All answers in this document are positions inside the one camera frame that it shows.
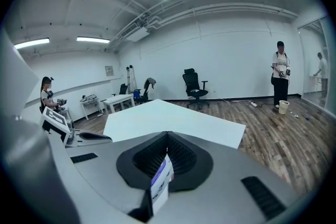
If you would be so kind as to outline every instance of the trash can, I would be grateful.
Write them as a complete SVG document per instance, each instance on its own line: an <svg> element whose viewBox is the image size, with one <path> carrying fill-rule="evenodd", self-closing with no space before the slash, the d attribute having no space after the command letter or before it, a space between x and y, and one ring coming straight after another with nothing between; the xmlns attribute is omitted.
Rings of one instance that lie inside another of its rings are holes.
<svg viewBox="0 0 336 224"><path fill-rule="evenodd" d="M289 102L284 101L284 100L280 100L279 102L279 113L282 115L286 114L286 111L288 109L289 106Z"/></svg>

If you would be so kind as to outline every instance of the fluorescent light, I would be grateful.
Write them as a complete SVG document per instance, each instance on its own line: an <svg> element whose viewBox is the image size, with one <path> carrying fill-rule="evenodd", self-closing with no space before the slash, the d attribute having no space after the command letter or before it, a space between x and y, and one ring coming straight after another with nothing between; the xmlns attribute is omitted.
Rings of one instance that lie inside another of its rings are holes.
<svg viewBox="0 0 336 224"><path fill-rule="evenodd" d="M31 40L31 41L19 43L19 44L14 45L14 47L16 49L22 49L22 48L25 48L25 47L38 45L38 44L44 44L44 43L49 43L49 38L36 39L36 40Z"/></svg>
<svg viewBox="0 0 336 224"><path fill-rule="evenodd" d="M108 42L110 42L110 40L108 40L108 39L91 38L91 37L78 37L77 41L100 42L100 43L108 43Z"/></svg>

